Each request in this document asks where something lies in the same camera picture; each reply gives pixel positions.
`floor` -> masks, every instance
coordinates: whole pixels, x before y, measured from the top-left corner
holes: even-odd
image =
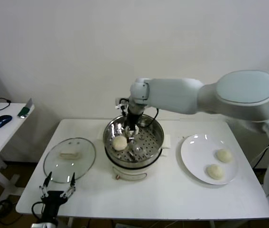
[[[1,170],[1,172],[10,179],[13,174],[21,174],[19,181],[17,182],[18,187],[25,187],[27,182],[32,175],[32,172],[35,169],[35,164],[24,164],[24,163],[10,163],[8,168]],[[3,188],[0,186],[0,194],[3,191]],[[10,197],[10,200],[13,203],[18,201],[18,197]],[[20,215],[14,210],[7,215],[5,218],[2,218],[3,223],[10,223],[17,219]],[[66,222],[67,218],[60,218],[62,222]],[[23,215],[16,223],[10,226],[4,226],[0,224],[0,228],[10,227],[10,228],[29,228],[31,224],[36,220],[31,215]],[[146,221],[146,220],[110,220],[110,219],[80,219],[77,218],[73,222],[73,228],[86,228],[89,223],[89,228],[112,228],[115,227],[117,223],[132,225],[140,228],[165,228],[167,225],[171,224],[174,221]],[[224,223],[224,221],[216,221],[216,227]],[[169,228],[210,228],[208,221],[177,221]],[[263,220],[250,220],[245,224],[241,225],[239,228],[269,228],[269,219]]]

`white plate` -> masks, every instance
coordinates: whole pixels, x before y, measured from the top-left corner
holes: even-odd
[[[221,162],[216,158],[219,149],[228,149],[233,160],[229,163]],[[198,179],[216,185],[227,184],[234,179],[238,171],[236,154],[223,142],[208,134],[195,134],[185,139],[181,148],[183,163]],[[225,172],[222,180],[212,179],[206,171],[211,164],[220,165]]]

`white wall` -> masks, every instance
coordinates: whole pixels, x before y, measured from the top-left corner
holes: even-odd
[[[0,96],[36,105],[4,154],[34,161],[60,119],[115,117],[137,77],[240,69],[269,71],[268,0],[0,0]],[[267,144],[232,126],[249,158]]]

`steamed bun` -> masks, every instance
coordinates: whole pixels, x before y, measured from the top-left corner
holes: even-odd
[[[216,153],[217,158],[224,163],[229,163],[233,160],[233,155],[227,149],[220,149]]]
[[[219,165],[210,165],[206,168],[208,175],[215,180],[223,179],[225,173],[221,166]]]
[[[127,147],[127,139],[125,136],[117,136],[112,141],[112,146],[116,151],[122,151]]]

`cable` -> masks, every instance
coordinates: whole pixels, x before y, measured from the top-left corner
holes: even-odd
[[[10,226],[16,223],[23,215],[20,215],[17,219],[13,220],[12,222],[6,223],[1,221],[1,218],[6,217],[11,211],[13,210],[13,204],[8,199],[4,199],[0,201],[0,224],[4,226]]]
[[[158,224],[159,223],[159,221],[157,221],[157,222],[155,222],[155,223],[153,223],[149,228],[152,228],[152,227],[154,227],[156,224]]]
[[[35,214],[34,207],[35,207],[35,205],[37,205],[37,204],[41,204],[41,203],[43,203],[43,202],[40,201],[40,202],[33,203],[32,207],[31,207],[31,212],[32,212],[33,216],[34,216],[35,218],[37,218],[37,220],[40,220],[40,217],[38,217],[38,216]]]
[[[9,223],[5,223],[5,222],[2,222],[2,221],[0,220],[0,224],[2,224],[2,225],[4,225],[4,226],[11,226],[11,225],[13,225],[14,223],[16,223],[18,220],[20,220],[22,216],[23,216],[23,215],[20,215],[17,219],[15,219],[14,221],[9,222]]]
[[[10,104],[11,104],[11,101],[10,101],[10,100],[8,100],[8,99],[6,99],[6,98],[3,98],[3,97],[0,97],[0,99],[5,100],[5,101],[8,103],[7,106],[5,106],[5,107],[3,107],[3,108],[0,108],[0,111],[1,111],[1,110],[4,110],[4,109],[6,109],[6,108],[8,108],[8,107],[10,106]]]
[[[164,228],[170,227],[170,226],[172,226],[173,224],[175,224],[176,222],[178,222],[178,220],[177,220],[177,221],[174,221],[174,222],[172,222],[172,223],[170,223],[170,224],[168,224],[168,225],[165,226]]]
[[[159,113],[159,109],[157,108],[157,113],[155,114],[155,116],[153,117],[153,119],[151,120],[151,122],[147,126],[141,126],[141,128],[147,128],[150,125],[152,125],[152,123],[155,121],[156,117],[158,116],[158,113]]]
[[[87,228],[89,228],[90,226],[90,221],[91,221],[91,218],[88,220]]]
[[[264,157],[264,155],[265,155],[266,151],[268,150],[268,148],[269,148],[269,144],[268,144],[268,146],[266,147],[266,149],[264,150],[264,152],[263,152],[262,156],[260,157],[260,159],[258,160],[258,162],[253,166],[252,169],[255,169],[255,168],[257,167],[257,165],[259,164],[259,162],[260,162],[260,161],[262,160],[262,158]]]
[[[260,157],[260,156],[264,153],[264,151],[265,151],[267,148],[269,148],[269,145],[266,146],[266,147],[262,150],[261,153],[259,153],[257,156],[255,156],[255,157],[249,162],[250,165],[253,164],[254,160],[256,160],[258,157]]]

